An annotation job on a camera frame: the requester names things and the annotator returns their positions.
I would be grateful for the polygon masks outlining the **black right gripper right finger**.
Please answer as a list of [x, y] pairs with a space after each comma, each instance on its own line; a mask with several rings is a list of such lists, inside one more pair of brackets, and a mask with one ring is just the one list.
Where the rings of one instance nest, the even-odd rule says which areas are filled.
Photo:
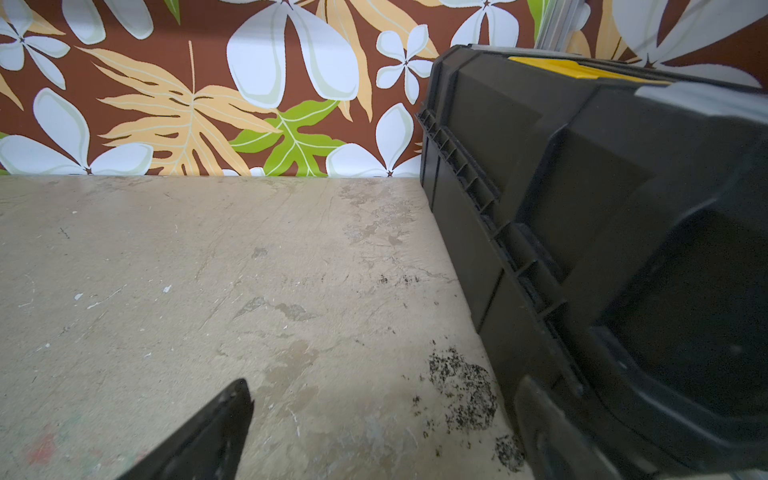
[[529, 466], [537, 479], [616, 479], [598, 444], [534, 378], [524, 377], [514, 408]]

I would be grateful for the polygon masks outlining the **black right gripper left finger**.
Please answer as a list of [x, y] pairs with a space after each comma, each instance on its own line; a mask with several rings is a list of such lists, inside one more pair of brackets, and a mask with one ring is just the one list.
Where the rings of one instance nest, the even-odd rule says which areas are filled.
[[247, 381], [236, 379], [121, 477], [233, 479], [253, 412]]

